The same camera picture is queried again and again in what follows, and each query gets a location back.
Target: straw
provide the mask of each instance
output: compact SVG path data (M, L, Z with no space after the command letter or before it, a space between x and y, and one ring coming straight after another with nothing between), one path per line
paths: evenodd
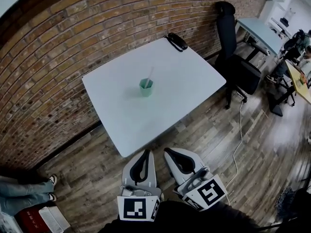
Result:
M147 87L147 86L148 86L148 84L149 84L150 77L151 77L151 75L152 75L152 72L154 71L154 68L155 68L155 67L151 67L151 71L150 71L150 74L149 74L149 77L148 77L148 79L147 79L147 82L146 82L146 84L145 84L144 89L146 89L146 87Z

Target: black telephone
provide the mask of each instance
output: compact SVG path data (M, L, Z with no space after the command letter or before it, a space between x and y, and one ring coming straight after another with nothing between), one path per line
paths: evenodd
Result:
M180 52L186 50L188 47L187 43L174 33L169 33L168 35L165 35L164 38L167 38L167 40L173 45L173 47Z

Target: brick wall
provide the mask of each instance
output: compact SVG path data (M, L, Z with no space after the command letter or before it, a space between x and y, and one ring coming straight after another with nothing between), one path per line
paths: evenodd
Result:
M218 51L216 1L15 5L0 21L0 166L30 169L99 120L81 78L107 61L168 32L203 57ZM234 4L236 17L256 17L266 0L225 1Z

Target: light blue desk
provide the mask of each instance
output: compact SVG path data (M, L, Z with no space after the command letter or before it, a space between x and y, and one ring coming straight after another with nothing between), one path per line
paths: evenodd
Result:
M261 41L270 51L271 55L278 55L283 41L276 33L274 33L267 25L258 18L241 18L237 20L236 32L241 26L251 35Z

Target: yellow table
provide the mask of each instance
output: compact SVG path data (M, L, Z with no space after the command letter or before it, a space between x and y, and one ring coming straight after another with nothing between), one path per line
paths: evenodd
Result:
M295 91L309 104L311 104L311 95L308 90L307 84L301 84L299 81L300 79L300 72L292 66L292 64L288 61L286 61L286 65L288 68L288 72L290 73L291 79L293 81L293 85L295 88Z
M267 97L269 101L269 108L270 111L280 117L283 116L280 104L288 98L294 91L296 91L305 101L307 101L309 104L311 104L311 95L309 93L307 84L302 84L300 82L300 72L292 66L291 63L286 61L286 65L288 68L288 72L290 73L291 79L293 81L293 85L290 87L287 87L285 85L280 84L284 88L286 88L286 93L284 93L281 97L276 97L276 94L274 92L268 92Z

